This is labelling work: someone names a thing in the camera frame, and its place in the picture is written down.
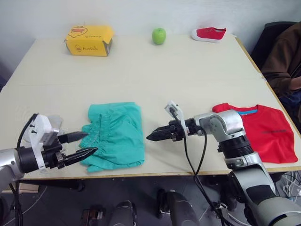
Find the red t-shirt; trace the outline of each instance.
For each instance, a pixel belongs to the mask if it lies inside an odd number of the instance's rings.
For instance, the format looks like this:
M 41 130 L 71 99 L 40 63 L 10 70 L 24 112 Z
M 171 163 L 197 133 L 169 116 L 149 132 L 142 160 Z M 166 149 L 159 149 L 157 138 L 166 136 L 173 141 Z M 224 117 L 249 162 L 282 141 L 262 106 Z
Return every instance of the red t-shirt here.
M 293 131 L 282 111 L 256 105 L 255 107 L 234 107 L 228 103 L 214 106 L 215 113 L 233 109 L 237 111 L 254 151 L 264 162 L 296 162 Z

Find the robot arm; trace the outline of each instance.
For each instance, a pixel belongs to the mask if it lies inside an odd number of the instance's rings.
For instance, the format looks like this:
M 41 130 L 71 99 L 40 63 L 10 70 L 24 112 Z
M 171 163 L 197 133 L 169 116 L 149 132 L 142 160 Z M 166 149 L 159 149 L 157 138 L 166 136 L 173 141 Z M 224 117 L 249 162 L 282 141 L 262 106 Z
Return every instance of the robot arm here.
M 71 155 L 61 153 L 63 143 L 77 141 L 88 135 L 73 132 L 58 136 L 59 128 L 48 117 L 37 115 L 27 130 L 30 147 L 0 150 L 0 194 L 12 181 L 25 173 L 45 168 L 69 166 L 92 155 L 97 148 L 84 148 Z
M 177 114 L 179 107 L 170 102 L 165 109 Z M 182 140 L 185 134 L 177 121 L 153 131 L 147 139 L 153 141 Z M 292 201 L 275 195 L 274 183 L 246 136 L 240 115 L 233 111 L 206 113 L 185 120 L 187 135 L 212 134 L 219 143 L 218 152 L 223 152 L 225 163 L 232 172 L 237 200 L 246 205 L 245 215 L 254 226 L 298 225 L 301 208 Z

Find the white table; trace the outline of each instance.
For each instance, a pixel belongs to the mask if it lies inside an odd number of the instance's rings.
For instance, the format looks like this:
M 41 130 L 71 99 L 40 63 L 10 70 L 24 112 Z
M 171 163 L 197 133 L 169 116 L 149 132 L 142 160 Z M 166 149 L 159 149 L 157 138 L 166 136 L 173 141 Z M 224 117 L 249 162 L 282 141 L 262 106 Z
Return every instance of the white table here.
M 211 111 L 220 103 L 234 106 L 266 105 L 281 109 L 275 95 L 254 67 L 235 36 L 227 34 L 220 44 L 198 42 L 186 35 L 169 36 L 162 46 L 149 37 L 114 37 L 108 57 L 72 56 L 63 40 L 36 40 L 0 93 L 0 149 L 16 146 L 19 133 L 36 112 L 58 114 L 67 132 L 89 124 L 91 104 L 135 101 L 142 108 L 146 137 L 171 120 L 164 107 L 174 100 L 189 118 Z M 271 172 L 301 170 L 301 138 L 295 128 L 296 163 L 265 163 Z M 203 137 L 189 137 L 190 158 L 196 166 Z M 208 137 L 201 168 L 203 175 L 226 174 L 223 154 Z M 69 144 L 67 153 L 79 149 Z M 145 139 L 145 163 L 129 169 L 89 174 L 76 163 L 64 169 L 38 171 L 37 178 L 97 178 L 118 176 L 188 175 L 191 169 L 182 142 Z

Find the black chair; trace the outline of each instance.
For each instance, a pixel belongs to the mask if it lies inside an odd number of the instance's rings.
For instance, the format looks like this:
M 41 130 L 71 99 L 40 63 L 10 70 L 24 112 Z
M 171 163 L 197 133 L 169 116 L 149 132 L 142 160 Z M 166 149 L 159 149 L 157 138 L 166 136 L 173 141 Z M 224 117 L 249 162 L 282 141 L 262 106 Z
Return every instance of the black chair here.
M 284 32 L 287 28 L 294 25 L 296 22 L 272 22 L 265 24 L 264 30 L 254 47 L 251 58 L 256 63 L 259 69 L 262 68 L 266 59 L 271 52 L 275 39 Z

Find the red sneaker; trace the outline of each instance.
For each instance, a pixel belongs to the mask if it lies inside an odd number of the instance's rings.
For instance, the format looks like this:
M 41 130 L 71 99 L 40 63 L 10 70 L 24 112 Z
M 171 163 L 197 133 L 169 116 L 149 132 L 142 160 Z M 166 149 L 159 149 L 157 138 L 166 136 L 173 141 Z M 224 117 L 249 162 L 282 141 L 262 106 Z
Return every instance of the red sneaker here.
M 201 28 L 195 29 L 191 33 L 191 37 L 197 41 L 210 41 L 219 43 L 224 34 L 226 32 L 226 28 L 224 29 L 217 29 L 215 27 L 208 27 L 208 28 Z

